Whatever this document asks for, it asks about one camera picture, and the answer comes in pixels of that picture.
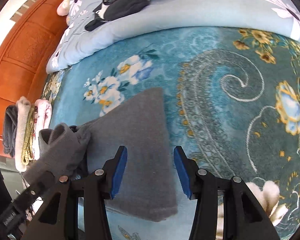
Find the beige fleece folded garment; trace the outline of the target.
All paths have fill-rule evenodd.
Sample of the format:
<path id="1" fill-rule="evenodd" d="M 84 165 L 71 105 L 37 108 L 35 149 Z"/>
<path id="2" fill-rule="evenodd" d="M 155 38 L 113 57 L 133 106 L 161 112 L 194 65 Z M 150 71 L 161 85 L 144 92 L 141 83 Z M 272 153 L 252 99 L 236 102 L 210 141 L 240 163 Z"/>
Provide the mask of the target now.
<path id="1" fill-rule="evenodd" d="M 22 96 L 16 103 L 15 103 L 18 111 L 18 118 L 17 118 L 17 131 L 15 136 L 15 168 L 19 172 L 26 171 L 26 165 L 23 164 L 21 161 L 21 156 L 23 152 L 23 145 L 24 145 L 24 138 L 26 132 L 26 124 L 28 119 L 28 114 L 31 109 L 31 103 L 27 98 Z"/>

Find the pink folded blanket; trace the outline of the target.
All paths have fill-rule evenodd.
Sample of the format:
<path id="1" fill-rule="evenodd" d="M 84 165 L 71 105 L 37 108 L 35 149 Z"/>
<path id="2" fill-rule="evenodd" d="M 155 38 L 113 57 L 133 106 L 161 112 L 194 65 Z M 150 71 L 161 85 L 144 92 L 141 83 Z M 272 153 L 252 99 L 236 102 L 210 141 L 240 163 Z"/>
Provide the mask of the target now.
<path id="1" fill-rule="evenodd" d="M 52 116 L 52 105 L 48 100 L 38 99 L 34 103 L 34 133 L 33 133 L 33 157 L 34 160 L 40 158 L 39 132 L 47 129 Z"/>

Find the grey sweatpants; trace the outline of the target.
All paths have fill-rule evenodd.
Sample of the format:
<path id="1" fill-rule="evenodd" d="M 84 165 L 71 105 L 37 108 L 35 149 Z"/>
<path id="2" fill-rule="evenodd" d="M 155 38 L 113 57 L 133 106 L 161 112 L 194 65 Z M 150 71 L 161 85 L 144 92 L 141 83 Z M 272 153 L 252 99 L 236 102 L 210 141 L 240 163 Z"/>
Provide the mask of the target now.
<path id="1" fill-rule="evenodd" d="M 24 173 L 28 183 L 50 171 L 55 178 L 86 176 L 127 148 L 127 165 L 109 210 L 160 222 L 177 213 L 172 157 L 161 88 L 147 89 L 105 116 L 80 126 L 58 124 L 39 133 L 41 155 Z"/>

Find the pink pillow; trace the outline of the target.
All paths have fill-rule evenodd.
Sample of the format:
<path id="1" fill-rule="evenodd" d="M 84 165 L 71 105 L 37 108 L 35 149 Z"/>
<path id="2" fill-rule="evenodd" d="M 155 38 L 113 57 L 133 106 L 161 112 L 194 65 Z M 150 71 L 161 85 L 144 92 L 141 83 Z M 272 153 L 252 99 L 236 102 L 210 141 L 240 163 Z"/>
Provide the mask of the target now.
<path id="1" fill-rule="evenodd" d="M 70 0 L 63 0 L 57 8 L 57 15 L 66 16 L 69 14 Z"/>

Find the orange wooden headboard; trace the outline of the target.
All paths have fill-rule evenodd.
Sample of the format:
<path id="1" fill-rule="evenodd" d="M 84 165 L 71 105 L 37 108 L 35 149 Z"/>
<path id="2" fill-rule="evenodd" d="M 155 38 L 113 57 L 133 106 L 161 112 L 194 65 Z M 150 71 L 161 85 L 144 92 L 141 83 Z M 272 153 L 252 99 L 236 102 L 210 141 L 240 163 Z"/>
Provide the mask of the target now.
<path id="1" fill-rule="evenodd" d="M 6 108 L 21 96 L 35 102 L 42 94 L 46 65 L 67 28 L 57 15 L 63 0 L 37 0 L 17 21 L 0 46 L 0 156 Z"/>

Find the wall switch panel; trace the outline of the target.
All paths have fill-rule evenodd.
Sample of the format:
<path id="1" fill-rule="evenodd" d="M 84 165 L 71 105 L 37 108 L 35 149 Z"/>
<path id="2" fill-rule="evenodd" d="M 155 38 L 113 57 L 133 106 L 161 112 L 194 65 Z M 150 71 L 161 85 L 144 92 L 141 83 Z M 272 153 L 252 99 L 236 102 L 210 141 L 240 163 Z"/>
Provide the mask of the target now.
<path id="1" fill-rule="evenodd" d="M 23 3 L 20 8 L 12 15 L 10 20 L 12 20 L 14 23 L 16 23 L 23 14 L 38 0 L 27 0 L 25 3 Z"/>

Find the light blue floral quilt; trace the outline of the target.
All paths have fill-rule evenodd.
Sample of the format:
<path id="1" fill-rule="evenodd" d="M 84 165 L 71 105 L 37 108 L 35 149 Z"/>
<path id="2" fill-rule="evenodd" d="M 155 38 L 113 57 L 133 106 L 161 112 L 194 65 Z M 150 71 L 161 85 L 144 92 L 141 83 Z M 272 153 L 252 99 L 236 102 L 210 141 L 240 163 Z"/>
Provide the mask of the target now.
<path id="1" fill-rule="evenodd" d="M 265 30 L 300 42 L 300 12 L 291 0 L 151 0 L 140 12 L 86 31 L 102 0 L 70 0 L 70 24 L 51 55 L 54 73 L 117 41 L 180 27 L 238 27 Z"/>

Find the dark grey folded garment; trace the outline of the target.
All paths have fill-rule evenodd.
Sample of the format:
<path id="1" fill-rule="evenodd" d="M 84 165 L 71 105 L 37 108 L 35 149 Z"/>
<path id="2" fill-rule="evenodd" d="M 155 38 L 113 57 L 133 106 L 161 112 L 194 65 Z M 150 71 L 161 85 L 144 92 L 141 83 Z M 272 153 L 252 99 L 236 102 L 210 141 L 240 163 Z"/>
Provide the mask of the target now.
<path id="1" fill-rule="evenodd" d="M 4 153 L 11 158 L 15 156 L 15 137 L 17 133 L 18 110 L 16 105 L 6 108 L 2 132 L 2 144 Z"/>

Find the olive green folded garment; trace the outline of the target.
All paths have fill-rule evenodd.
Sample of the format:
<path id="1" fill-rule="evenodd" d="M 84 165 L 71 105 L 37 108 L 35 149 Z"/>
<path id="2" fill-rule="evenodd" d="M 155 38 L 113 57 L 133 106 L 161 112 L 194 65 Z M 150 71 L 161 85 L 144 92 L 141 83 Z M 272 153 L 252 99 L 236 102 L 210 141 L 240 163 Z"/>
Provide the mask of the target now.
<path id="1" fill-rule="evenodd" d="M 21 152 L 21 163 L 25 166 L 28 165 L 29 162 L 34 159 L 33 157 L 34 109 L 35 106 L 32 105 L 27 117 L 23 149 Z"/>

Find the teal floral bed blanket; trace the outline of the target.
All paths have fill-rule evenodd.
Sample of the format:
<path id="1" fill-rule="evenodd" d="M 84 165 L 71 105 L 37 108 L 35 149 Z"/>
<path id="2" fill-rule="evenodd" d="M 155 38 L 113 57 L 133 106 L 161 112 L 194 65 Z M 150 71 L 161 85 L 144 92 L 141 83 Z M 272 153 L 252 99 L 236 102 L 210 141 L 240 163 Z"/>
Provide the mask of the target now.
<path id="1" fill-rule="evenodd" d="M 43 98 L 51 126 L 81 125 L 153 87 L 170 146 L 215 176 L 241 176 L 290 239 L 300 227 L 300 43 L 252 29 L 157 31 L 51 74 Z"/>

